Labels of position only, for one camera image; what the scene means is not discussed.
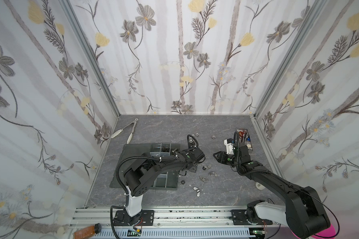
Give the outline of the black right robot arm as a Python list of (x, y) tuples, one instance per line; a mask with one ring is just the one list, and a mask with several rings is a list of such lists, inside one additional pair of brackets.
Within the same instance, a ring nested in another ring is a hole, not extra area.
[(237, 173), (263, 185), (278, 196), (284, 205), (257, 200), (247, 205), (246, 220), (258, 224), (264, 220), (287, 226), (296, 237), (306, 239), (331, 226), (317, 191), (312, 187), (293, 184), (254, 161), (247, 146), (233, 146), (231, 150), (213, 154), (218, 163), (237, 169)]

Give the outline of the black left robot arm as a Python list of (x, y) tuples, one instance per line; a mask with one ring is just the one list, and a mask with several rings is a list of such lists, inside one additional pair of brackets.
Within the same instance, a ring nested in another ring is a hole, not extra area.
[(186, 173), (205, 160), (203, 151), (194, 147), (174, 153), (170, 156), (138, 155), (122, 159), (117, 164), (115, 177), (125, 192), (124, 206), (112, 206), (123, 216), (110, 214), (111, 224), (131, 226), (142, 221), (143, 195), (154, 184), (160, 174), (169, 171)]

